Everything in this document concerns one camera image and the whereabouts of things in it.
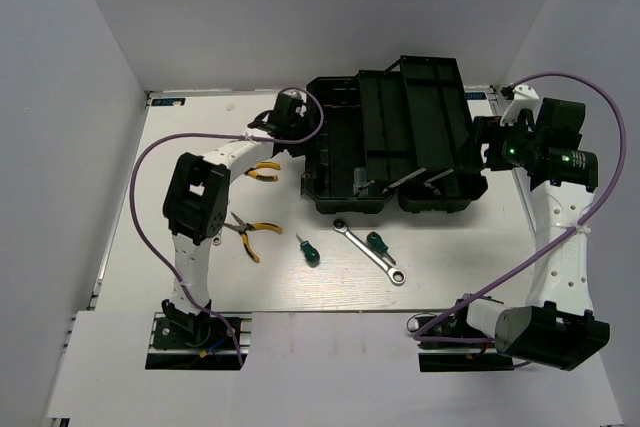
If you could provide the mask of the black plastic toolbox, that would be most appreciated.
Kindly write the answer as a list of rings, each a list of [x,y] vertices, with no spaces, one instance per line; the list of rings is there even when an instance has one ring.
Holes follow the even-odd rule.
[[[384,70],[317,77],[307,85],[324,126],[305,154],[301,192],[322,214],[402,210],[459,212],[488,189],[482,170],[458,170],[457,151],[477,144],[458,63],[403,55]],[[367,185],[353,195],[353,172]]]

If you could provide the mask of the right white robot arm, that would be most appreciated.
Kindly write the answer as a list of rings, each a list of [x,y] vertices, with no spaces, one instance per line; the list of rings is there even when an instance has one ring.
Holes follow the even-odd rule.
[[[471,302],[451,321],[459,343],[487,336],[502,355],[564,371],[608,343],[610,326],[596,320],[588,288],[588,229],[578,223],[598,186],[597,156],[579,147],[585,114],[583,103],[545,98],[537,112],[476,120],[489,166],[522,168],[530,179],[537,257],[523,305]]]

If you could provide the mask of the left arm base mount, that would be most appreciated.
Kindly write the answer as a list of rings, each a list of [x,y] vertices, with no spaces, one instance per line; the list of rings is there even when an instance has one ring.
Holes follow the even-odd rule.
[[[231,328],[213,317],[205,320],[204,330],[192,334],[171,322],[164,314],[154,316],[147,348],[148,371],[239,371],[236,345],[242,361],[250,348],[252,320],[249,315],[227,316]]]

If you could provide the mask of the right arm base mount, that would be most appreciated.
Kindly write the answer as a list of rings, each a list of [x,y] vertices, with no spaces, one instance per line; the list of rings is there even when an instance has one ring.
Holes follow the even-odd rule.
[[[462,323],[461,316],[450,317],[424,333],[417,343],[421,373],[485,373],[515,370],[514,361],[497,353],[491,340]]]

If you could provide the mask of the green stubby screwdriver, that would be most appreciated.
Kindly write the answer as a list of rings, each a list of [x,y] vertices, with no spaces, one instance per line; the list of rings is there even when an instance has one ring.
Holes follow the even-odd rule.
[[[371,231],[366,236],[368,246],[380,257],[387,259],[393,266],[396,265],[396,260],[390,255],[389,247],[384,242],[382,236],[376,232]]]
[[[308,240],[303,239],[300,235],[296,235],[296,239],[299,242],[299,247],[304,256],[305,262],[310,267],[317,267],[321,261],[318,250]]]

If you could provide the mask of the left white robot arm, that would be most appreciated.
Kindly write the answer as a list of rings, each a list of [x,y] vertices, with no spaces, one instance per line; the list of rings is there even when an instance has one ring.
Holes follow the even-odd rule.
[[[264,120],[250,122],[244,133],[204,155],[182,154],[175,165],[162,212],[175,250],[174,291],[163,308],[184,313],[177,334],[199,346],[211,334],[211,321],[200,313],[210,307],[209,255],[227,217],[231,184],[255,164],[274,156],[277,146],[306,143],[324,122],[320,103],[304,89],[277,94]]]

